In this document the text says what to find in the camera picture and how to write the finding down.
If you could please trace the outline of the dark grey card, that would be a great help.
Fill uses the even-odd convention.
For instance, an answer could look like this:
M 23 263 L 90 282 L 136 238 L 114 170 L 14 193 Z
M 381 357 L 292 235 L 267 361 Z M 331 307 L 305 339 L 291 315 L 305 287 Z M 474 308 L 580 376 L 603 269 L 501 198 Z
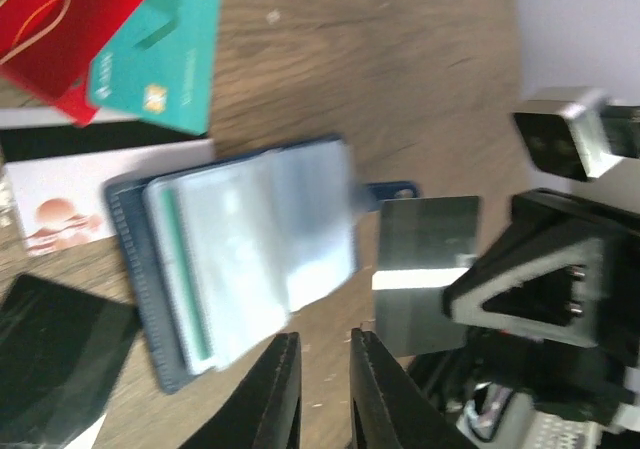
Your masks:
M 477 254 L 478 196 L 394 199 L 380 210 L 372 276 L 375 332 L 395 357 L 462 347 L 466 327 L 443 312 L 444 290 Z

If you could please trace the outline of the blue leather card holder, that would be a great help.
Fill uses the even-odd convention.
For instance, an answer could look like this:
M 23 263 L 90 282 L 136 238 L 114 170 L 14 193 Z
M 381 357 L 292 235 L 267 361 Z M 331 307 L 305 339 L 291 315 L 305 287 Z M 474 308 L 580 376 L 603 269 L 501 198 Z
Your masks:
M 233 365 L 360 267 L 360 215 L 419 195 L 360 181 L 337 135 L 109 181 L 104 199 L 162 391 Z

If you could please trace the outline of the red card carried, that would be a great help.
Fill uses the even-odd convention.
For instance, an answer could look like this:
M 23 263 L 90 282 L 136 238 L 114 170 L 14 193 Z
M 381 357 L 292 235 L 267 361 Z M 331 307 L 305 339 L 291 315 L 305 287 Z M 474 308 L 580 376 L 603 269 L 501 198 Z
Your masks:
M 1 0 L 1 75 L 88 125 L 90 64 L 143 0 Z

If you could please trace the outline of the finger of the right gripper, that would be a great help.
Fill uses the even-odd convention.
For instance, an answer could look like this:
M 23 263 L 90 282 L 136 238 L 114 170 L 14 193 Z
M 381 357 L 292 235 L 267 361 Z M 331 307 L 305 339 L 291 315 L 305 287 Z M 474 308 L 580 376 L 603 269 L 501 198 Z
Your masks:
M 445 289 L 467 326 L 639 361 L 639 216 L 551 189 L 511 199 L 511 222 Z

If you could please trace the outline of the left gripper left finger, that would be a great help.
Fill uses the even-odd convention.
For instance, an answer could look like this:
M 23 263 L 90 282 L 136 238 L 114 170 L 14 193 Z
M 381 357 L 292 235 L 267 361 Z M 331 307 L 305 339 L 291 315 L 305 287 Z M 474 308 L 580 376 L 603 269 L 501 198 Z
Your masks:
M 301 382 L 299 334 L 280 333 L 224 405 L 181 448 L 298 448 Z

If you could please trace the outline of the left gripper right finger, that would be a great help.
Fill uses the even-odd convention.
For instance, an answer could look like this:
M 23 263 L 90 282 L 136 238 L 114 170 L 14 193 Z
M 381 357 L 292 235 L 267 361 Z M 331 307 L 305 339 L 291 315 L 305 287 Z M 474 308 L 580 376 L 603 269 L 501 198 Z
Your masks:
M 351 330 L 352 446 L 465 449 L 474 445 L 423 398 L 378 336 Z

